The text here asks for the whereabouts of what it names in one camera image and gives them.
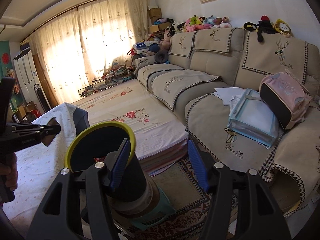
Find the curtain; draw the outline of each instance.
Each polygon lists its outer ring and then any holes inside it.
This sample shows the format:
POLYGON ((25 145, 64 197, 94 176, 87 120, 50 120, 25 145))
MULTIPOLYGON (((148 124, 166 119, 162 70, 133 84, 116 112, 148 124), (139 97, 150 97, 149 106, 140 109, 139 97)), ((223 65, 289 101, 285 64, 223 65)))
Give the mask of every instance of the curtain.
POLYGON ((59 103, 101 78, 114 62, 130 65, 127 52, 148 34, 147 0, 98 0, 69 11, 30 36, 33 54, 59 103))

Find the teal stool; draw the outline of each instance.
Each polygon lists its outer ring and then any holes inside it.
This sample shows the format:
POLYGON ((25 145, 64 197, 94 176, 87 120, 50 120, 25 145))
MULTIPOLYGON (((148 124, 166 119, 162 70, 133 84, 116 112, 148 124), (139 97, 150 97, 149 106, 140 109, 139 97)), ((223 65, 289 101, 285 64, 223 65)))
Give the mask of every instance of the teal stool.
POLYGON ((171 206, 170 201, 167 197, 167 195, 162 191, 161 188, 158 187, 159 194, 160 194, 160 200, 158 205, 150 211, 148 214, 145 214, 141 217, 130 219, 130 223, 134 225, 135 227, 139 228, 140 230, 144 231, 147 228, 153 227, 155 225, 158 225, 165 221, 170 215, 175 214, 176 210, 171 206), (150 221, 156 217, 158 213, 162 213, 165 216, 161 218, 158 222, 153 223, 151 225, 145 225, 143 224, 144 221, 150 221))

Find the person's hand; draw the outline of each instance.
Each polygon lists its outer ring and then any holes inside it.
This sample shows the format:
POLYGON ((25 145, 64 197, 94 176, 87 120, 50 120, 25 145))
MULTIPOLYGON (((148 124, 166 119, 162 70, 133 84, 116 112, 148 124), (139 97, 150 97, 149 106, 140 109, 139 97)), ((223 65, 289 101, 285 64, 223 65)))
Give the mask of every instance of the person's hand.
POLYGON ((6 176, 6 187, 14 191, 18 187, 18 171, 17 171, 17 156, 15 153, 6 155, 7 166, 0 163, 0 175, 6 176))

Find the metal screw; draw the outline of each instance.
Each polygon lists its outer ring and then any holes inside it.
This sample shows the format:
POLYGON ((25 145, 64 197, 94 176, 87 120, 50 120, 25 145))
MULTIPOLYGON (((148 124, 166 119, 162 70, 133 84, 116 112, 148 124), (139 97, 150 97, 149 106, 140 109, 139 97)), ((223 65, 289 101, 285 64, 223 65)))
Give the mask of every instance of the metal screw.
POLYGON ((255 170, 255 169, 250 169, 249 170, 249 173, 252 175, 252 176, 255 176, 258 174, 258 172, 255 170))
POLYGON ((69 169, 68 168, 64 168, 61 170, 61 174, 62 175, 67 175, 69 173, 69 169))
POLYGON ((215 163, 214 166, 217 168, 217 169, 222 169, 223 168, 223 163, 215 163))
POLYGON ((96 168, 101 169, 104 166, 103 162, 98 162, 94 165, 96 168))

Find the sofa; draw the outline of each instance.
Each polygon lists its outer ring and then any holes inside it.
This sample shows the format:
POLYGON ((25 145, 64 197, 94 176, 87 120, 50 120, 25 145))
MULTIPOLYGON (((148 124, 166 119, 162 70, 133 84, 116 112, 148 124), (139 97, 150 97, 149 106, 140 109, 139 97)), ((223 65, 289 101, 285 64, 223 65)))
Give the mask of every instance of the sofa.
POLYGON ((169 64, 155 56, 132 62, 135 75, 186 126, 202 149, 233 170, 255 168, 288 217, 308 204, 320 182, 320 108, 312 102, 305 121, 279 129, 271 148, 225 131, 229 106, 216 88, 259 90, 263 77, 290 70, 312 95, 319 95, 319 49, 279 33, 241 28, 199 30, 171 37, 169 64))

